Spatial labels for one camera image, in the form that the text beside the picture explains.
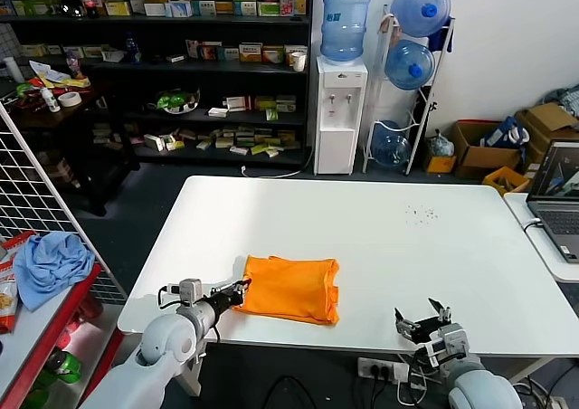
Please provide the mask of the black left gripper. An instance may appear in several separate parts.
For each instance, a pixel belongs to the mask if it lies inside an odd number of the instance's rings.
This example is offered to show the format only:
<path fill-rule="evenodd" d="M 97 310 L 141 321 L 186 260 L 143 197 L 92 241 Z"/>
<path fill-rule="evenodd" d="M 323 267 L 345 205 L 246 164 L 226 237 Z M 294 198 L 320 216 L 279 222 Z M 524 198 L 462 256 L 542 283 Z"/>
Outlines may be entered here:
<path fill-rule="evenodd" d="M 226 310 L 241 306 L 245 300 L 251 279 L 236 281 L 232 286 L 221 289 L 212 289 L 209 304 L 215 315 L 221 315 Z"/>

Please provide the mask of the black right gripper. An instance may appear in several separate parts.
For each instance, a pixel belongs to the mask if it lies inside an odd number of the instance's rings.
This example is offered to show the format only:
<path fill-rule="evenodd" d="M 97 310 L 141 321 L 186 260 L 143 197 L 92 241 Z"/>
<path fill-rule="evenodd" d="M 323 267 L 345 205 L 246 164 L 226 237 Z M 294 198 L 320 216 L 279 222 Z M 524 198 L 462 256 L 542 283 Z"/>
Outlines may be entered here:
<path fill-rule="evenodd" d="M 398 308 L 394 309 L 396 331 L 404 338 L 411 338 L 415 344 L 431 341 L 431 334 L 451 323 L 451 308 L 443 306 L 438 300 L 428 298 L 436 315 L 413 322 L 406 319 Z"/>

